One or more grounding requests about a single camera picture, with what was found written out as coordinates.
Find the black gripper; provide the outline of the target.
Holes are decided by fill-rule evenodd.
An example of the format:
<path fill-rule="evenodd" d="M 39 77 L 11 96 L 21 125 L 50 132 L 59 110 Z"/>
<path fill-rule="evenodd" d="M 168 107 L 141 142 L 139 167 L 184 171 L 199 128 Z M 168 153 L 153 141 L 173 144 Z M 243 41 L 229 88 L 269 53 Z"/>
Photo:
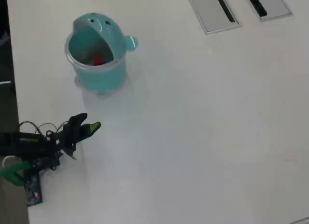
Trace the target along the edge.
<path fill-rule="evenodd" d="M 83 124 L 87 113 L 83 112 L 69 118 L 60 132 L 52 132 L 52 149 L 60 152 L 75 152 L 76 144 L 94 135 L 101 127 L 101 122 Z"/>

